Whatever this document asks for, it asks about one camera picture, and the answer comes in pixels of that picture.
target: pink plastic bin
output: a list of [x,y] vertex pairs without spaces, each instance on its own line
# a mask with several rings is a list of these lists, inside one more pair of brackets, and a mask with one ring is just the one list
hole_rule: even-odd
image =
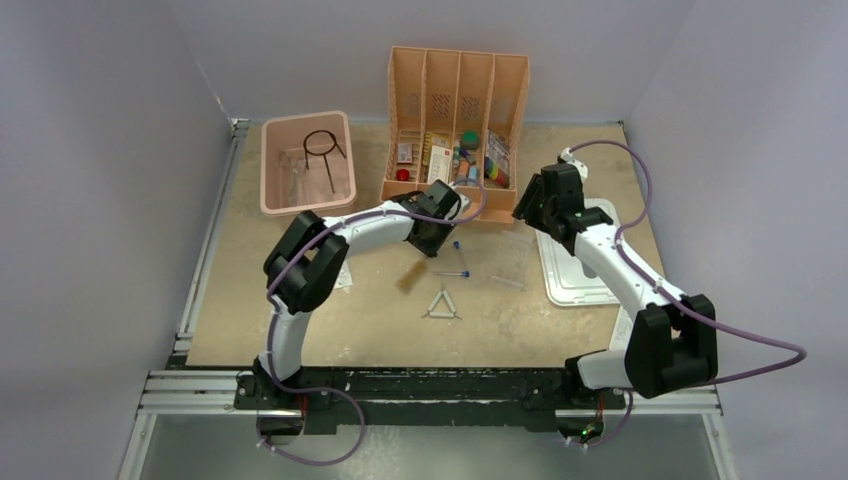
[[[311,152],[304,155],[303,142]],[[322,153],[326,154],[326,163]],[[262,125],[262,166],[260,178],[262,213],[276,217],[303,210],[333,210],[349,213],[356,200],[350,127],[344,112],[324,112],[274,118]]]

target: brush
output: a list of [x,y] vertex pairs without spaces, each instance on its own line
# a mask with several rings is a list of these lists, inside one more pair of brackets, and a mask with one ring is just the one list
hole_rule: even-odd
[[424,259],[418,260],[395,282],[395,285],[401,292],[409,293],[425,273],[427,273],[427,263],[424,262]]

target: white wall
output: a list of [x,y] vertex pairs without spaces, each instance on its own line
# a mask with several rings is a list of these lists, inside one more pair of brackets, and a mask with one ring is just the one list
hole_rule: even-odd
[[[745,478],[848,468],[846,31],[844,1],[700,0],[629,123],[669,278],[810,352],[720,389]],[[725,374],[789,356],[719,341]]]
[[531,121],[626,118],[694,0],[171,0],[231,116],[388,117],[392,45],[530,55]]
[[164,0],[0,3],[3,478],[114,478],[228,125]]

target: tabletop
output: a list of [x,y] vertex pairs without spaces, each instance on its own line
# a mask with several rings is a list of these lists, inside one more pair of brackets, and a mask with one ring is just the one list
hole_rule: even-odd
[[[356,210],[380,203],[389,144],[387,125],[351,125]],[[594,139],[624,142],[619,124],[524,125],[516,160],[519,194],[531,175],[554,163],[563,148]],[[269,218],[259,209],[261,125],[252,125],[229,192],[220,237],[202,292],[187,360],[192,366],[250,365],[263,351],[270,320],[262,265],[290,219]],[[586,198],[613,203],[622,222],[644,207],[629,155],[615,147],[583,149],[589,167]],[[508,230],[534,238],[515,222]],[[431,272],[458,270],[457,253],[446,245],[427,261],[429,271],[409,294],[395,282],[422,258],[408,244],[366,252],[348,260],[353,284],[333,291],[312,316],[303,363],[315,366],[553,367],[566,358],[606,349],[617,305],[557,307],[546,295],[537,244],[531,247],[521,290],[491,279],[499,266],[498,231],[459,226],[470,278]],[[631,246],[662,272],[648,221],[627,232]],[[422,318],[440,288],[450,292],[458,319]]]

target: beige container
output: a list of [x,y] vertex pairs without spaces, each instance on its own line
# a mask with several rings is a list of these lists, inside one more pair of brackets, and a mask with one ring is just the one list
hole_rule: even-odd
[[[426,166],[421,151],[424,133],[433,132],[458,140],[465,131],[480,138],[476,151],[478,178],[483,183],[483,158],[488,132],[506,140],[510,158],[509,188],[486,182],[487,203],[475,222],[508,226],[518,198],[516,165],[521,120],[530,83],[529,59],[523,55],[501,55],[456,50],[392,48],[389,58],[390,144],[386,175],[380,198],[426,190]],[[398,164],[398,144],[411,143],[413,162]],[[396,180],[397,170],[409,171],[409,181]],[[460,187],[479,205],[476,187]]]
[[[304,152],[304,139],[309,137]],[[338,148],[334,146],[332,134]],[[350,127],[344,112],[274,118],[262,125],[260,207],[268,216],[304,210],[343,215],[356,200]]]

